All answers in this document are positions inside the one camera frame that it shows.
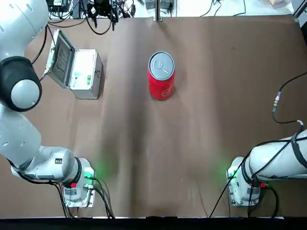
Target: red soda can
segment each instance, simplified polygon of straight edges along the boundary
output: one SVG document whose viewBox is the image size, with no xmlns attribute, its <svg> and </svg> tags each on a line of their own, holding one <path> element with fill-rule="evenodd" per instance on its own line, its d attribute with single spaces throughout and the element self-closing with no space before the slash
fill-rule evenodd
<svg viewBox="0 0 307 230">
<path fill-rule="evenodd" d="M 154 53 L 148 63 L 149 92 L 157 100 L 168 99 L 174 90 L 175 63 L 167 52 Z"/>
</svg>

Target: soda can lid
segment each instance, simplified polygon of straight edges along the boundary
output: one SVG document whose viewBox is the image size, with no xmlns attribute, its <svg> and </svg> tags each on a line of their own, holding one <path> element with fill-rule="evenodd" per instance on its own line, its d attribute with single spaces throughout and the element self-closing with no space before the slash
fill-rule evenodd
<svg viewBox="0 0 307 230">
<path fill-rule="evenodd" d="M 174 70 L 174 60 L 167 52 L 160 51 L 151 56 L 149 71 L 155 79 L 165 81 L 173 75 Z"/>
</svg>

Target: case lid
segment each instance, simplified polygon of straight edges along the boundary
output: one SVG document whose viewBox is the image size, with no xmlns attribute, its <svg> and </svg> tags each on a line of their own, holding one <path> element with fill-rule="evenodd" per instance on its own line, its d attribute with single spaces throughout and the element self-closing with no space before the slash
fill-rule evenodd
<svg viewBox="0 0 307 230">
<path fill-rule="evenodd" d="M 50 76 L 62 88 L 68 88 L 75 47 L 60 29 L 55 30 L 53 40 L 44 74 Z"/>
</svg>

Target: label sticker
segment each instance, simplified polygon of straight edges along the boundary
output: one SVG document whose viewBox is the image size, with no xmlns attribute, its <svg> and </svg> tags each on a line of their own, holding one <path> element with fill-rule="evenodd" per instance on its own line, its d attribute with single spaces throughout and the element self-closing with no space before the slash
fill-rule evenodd
<svg viewBox="0 0 307 230">
<path fill-rule="evenodd" d="M 69 195 L 69 196 L 77 195 L 77 189 L 76 188 L 72 188 L 72 189 L 65 188 L 65 195 Z"/>
<path fill-rule="evenodd" d="M 90 85 L 91 84 L 91 75 L 88 75 L 87 76 L 87 85 Z"/>
</svg>

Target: connector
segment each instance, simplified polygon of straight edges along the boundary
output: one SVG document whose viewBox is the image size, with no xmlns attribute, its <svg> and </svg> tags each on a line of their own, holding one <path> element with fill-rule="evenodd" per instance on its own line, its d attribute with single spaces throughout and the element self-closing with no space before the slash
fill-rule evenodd
<svg viewBox="0 0 307 230">
<path fill-rule="evenodd" d="M 85 184 L 85 185 L 83 185 L 83 188 L 85 188 L 87 190 L 94 190 L 95 189 L 94 185 L 92 185 L 92 184 Z"/>
<path fill-rule="evenodd" d="M 275 101 L 274 101 L 274 105 L 273 105 L 273 113 L 275 113 L 276 108 L 278 106 L 278 102 L 279 102 L 279 99 L 280 99 L 280 94 L 282 94 L 282 92 L 278 91 L 277 96 L 276 96 Z"/>
<path fill-rule="evenodd" d="M 270 188 L 271 186 L 268 184 L 268 183 L 264 183 L 264 182 L 262 182 L 261 184 L 260 184 L 260 188 Z"/>
<path fill-rule="evenodd" d="M 88 176 L 88 175 L 84 176 L 84 178 L 89 179 L 89 180 L 95 180 L 95 179 L 96 179 L 95 177 L 93 177 L 93 176 Z"/>
</svg>

